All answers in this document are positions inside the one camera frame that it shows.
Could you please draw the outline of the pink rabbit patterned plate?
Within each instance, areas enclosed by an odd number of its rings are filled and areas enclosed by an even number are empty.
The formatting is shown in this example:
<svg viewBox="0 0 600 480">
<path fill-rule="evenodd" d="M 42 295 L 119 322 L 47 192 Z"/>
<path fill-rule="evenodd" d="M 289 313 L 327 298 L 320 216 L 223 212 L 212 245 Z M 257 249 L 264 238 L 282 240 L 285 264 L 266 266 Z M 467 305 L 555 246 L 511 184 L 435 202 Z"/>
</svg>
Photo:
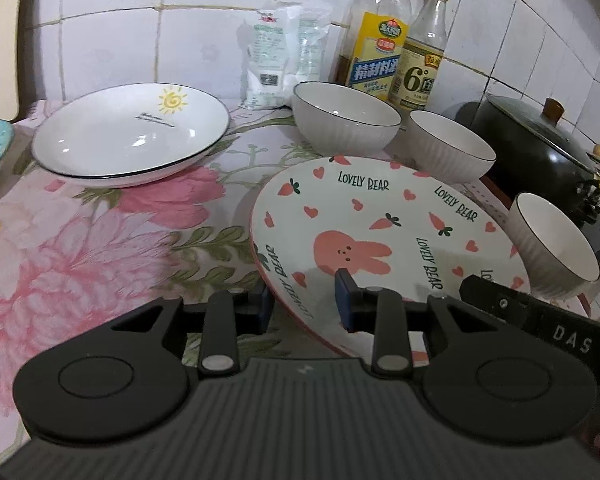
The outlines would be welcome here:
<svg viewBox="0 0 600 480">
<path fill-rule="evenodd" d="M 364 360 L 373 339 L 342 326 L 339 269 L 408 301 L 456 297 L 469 275 L 530 289 L 517 248 L 490 214 L 397 162 L 335 156 L 292 166 L 258 194 L 249 234 L 262 278 L 288 312 L 325 346 Z"/>
</svg>

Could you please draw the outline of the white plate with sun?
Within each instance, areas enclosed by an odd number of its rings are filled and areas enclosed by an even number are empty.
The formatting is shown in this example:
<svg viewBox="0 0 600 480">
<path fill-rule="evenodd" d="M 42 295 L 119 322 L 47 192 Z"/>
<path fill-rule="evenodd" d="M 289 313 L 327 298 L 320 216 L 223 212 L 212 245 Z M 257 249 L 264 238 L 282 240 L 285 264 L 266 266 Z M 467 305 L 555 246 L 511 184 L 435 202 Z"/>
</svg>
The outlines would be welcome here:
<svg viewBox="0 0 600 480">
<path fill-rule="evenodd" d="M 227 107 L 177 84 L 125 84 L 81 96 L 36 129 L 38 166 L 84 188 L 129 188 L 193 166 L 230 128 Z"/>
</svg>

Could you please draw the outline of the floral tablecloth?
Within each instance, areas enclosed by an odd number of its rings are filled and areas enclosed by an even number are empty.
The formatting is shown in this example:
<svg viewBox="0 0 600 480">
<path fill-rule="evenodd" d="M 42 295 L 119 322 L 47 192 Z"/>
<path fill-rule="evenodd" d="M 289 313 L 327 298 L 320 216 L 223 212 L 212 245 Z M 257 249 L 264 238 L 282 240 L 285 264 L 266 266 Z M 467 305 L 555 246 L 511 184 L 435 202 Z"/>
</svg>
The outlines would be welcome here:
<svg viewBox="0 0 600 480">
<path fill-rule="evenodd" d="M 289 167 L 264 167 L 264 185 Z M 0 203 L 0 479 L 600 479 L 600 384 L 571 354 L 429 296 L 413 369 L 370 374 L 280 303 L 198 379 L 186 304 L 268 286 L 216 167 L 96 198 L 42 170 Z"/>
</svg>

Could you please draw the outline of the large white ribbed bowl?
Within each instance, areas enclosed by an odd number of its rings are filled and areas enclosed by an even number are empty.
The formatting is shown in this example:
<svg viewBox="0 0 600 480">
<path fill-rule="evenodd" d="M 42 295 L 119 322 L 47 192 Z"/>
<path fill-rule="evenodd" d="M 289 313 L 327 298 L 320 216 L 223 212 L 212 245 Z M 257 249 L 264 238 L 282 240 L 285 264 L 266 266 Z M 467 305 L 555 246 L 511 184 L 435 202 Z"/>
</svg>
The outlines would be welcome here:
<svg viewBox="0 0 600 480">
<path fill-rule="evenodd" d="M 402 117 L 385 101 L 326 81 L 300 82 L 291 96 L 294 122 L 323 156 L 367 156 L 396 136 Z"/>
</svg>

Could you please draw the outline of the black pot with lid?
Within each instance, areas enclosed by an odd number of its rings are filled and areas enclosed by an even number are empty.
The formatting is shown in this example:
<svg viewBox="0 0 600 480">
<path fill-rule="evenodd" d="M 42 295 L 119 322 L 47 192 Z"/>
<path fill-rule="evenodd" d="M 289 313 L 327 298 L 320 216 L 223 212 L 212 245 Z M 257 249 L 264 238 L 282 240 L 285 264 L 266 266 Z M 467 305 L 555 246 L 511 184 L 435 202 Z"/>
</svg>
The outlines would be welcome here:
<svg viewBox="0 0 600 480">
<path fill-rule="evenodd" d="M 558 127 L 564 108 L 548 99 L 542 110 L 489 93 L 463 105 L 456 118 L 493 148 L 486 173 L 491 188 L 512 200 L 532 193 L 548 200 L 577 226 L 600 215 L 600 172 L 573 136 Z"/>
</svg>

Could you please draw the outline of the yellow cap vinegar bottle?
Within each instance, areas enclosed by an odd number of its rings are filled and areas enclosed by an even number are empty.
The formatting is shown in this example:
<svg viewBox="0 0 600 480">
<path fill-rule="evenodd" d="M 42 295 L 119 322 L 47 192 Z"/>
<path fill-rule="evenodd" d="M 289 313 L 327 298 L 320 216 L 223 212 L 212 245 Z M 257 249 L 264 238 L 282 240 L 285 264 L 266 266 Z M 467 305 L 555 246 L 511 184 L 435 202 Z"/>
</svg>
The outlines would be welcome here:
<svg viewBox="0 0 600 480">
<path fill-rule="evenodd" d="M 423 110 L 448 42 L 446 4 L 448 0 L 426 0 L 408 28 L 388 101 L 403 118 Z"/>
</svg>

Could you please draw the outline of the white plastic seasoning bag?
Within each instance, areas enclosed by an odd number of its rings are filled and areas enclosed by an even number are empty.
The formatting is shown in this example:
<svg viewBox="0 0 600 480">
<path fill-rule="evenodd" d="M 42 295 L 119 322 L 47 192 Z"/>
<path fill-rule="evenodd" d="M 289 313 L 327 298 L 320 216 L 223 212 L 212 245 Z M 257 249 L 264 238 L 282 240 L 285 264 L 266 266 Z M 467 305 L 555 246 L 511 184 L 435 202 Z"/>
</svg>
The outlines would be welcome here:
<svg viewBox="0 0 600 480">
<path fill-rule="evenodd" d="M 238 28 L 242 107 L 288 106 L 300 82 L 321 79 L 332 6 L 324 1 L 269 1 Z"/>
</svg>

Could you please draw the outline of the yellow label cooking wine bottle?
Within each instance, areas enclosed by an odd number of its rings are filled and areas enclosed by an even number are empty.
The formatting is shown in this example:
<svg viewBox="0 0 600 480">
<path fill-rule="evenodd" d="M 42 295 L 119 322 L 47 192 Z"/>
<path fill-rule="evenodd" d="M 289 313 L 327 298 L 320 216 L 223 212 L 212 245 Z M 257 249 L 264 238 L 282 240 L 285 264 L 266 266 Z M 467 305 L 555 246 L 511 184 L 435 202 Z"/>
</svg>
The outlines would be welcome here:
<svg viewBox="0 0 600 480">
<path fill-rule="evenodd" d="M 411 0 L 352 0 L 336 83 L 388 99 L 411 19 Z"/>
</svg>

